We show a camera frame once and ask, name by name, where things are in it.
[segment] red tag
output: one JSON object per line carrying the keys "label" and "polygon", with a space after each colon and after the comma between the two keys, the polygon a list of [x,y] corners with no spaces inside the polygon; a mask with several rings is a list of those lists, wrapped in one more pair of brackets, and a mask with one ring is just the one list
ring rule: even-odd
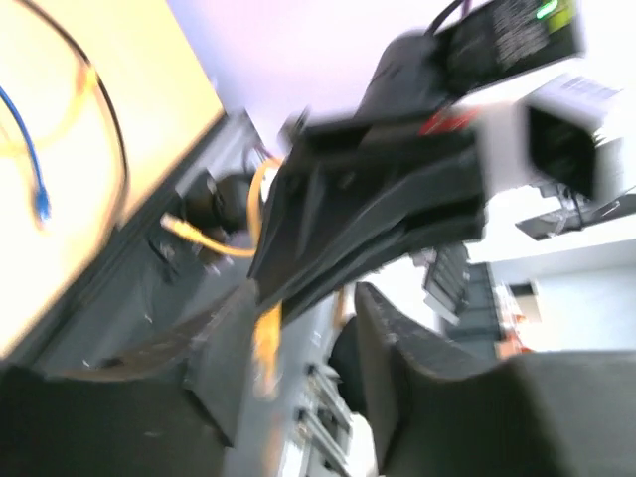
{"label": "red tag", "polygon": [[475,107],[461,114],[453,115],[452,110],[444,109],[436,112],[419,129],[420,136],[439,132],[451,132],[463,129],[477,116],[479,108]]}

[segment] wooden desk surface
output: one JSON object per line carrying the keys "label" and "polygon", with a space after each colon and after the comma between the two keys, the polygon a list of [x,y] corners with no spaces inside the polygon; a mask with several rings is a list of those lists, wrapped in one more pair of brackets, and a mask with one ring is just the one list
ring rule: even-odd
{"label": "wooden desk surface", "polygon": [[[40,0],[86,50],[119,116],[130,164],[130,217],[182,153],[223,113],[166,2]],[[53,130],[76,93],[82,64],[18,2],[0,2],[0,85],[34,139]],[[0,105],[0,125],[21,136]],[[6,138],[0,135],[0,146]],[[96,92],[67,136],[38,150],[52,202],[37,228],[26,157],[0,157],[0,357],[9,353],[103,245],[121,180],[113,129]]]}

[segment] green led light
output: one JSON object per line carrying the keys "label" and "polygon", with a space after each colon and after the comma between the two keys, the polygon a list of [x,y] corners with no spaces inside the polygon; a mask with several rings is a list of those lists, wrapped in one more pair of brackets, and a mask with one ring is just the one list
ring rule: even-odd
{"label": "green led light", "polygon": [[548,16],[557,8],[557,6],[558,6],[558,0],[551,0],[550,3],[547,3],[546,5],[541,7],[539,10],[537,10],[537,20],[541,20],[542,18],[545,18],[546,16]]}

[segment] blue ethernet cable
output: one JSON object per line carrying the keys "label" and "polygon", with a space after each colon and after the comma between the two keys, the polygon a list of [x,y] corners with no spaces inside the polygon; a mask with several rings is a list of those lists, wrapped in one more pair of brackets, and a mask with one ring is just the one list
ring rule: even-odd
{"label": "blue ethernet cable", "polygon": [[38,155],[36,154],[36,146],[33,143],[33,139],[31,139],[31,135],[27,130],[27,126],[24,123],[22,116],[20,115],[15,104],[13,103],[7,92],[2,88],[2,86],[0,86],[0,98],[2,98],[2,101],[9,108],[9,111],[18,124],[20,132],[22,133],[22,137],[27,144],[27,151],[29,152],[29,157],[31,158],[33,173],[36,179],[36,191],[34,195],[35,212],[38,220],[40,221],[40,224],[44,226],[51,218],[51,203],[49,202],[49,194],[47,193],[47,188],[45,187],[44,179],[42,177],[40,162],[38,161]]}

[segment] power adapter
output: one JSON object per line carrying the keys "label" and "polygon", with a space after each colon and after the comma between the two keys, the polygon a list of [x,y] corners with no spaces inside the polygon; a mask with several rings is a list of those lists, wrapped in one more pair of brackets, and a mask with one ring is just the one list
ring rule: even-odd
{"label": "power adapter", "polygon": [[573,0],[493,0],[436,37],[459,97],[583,51]]}

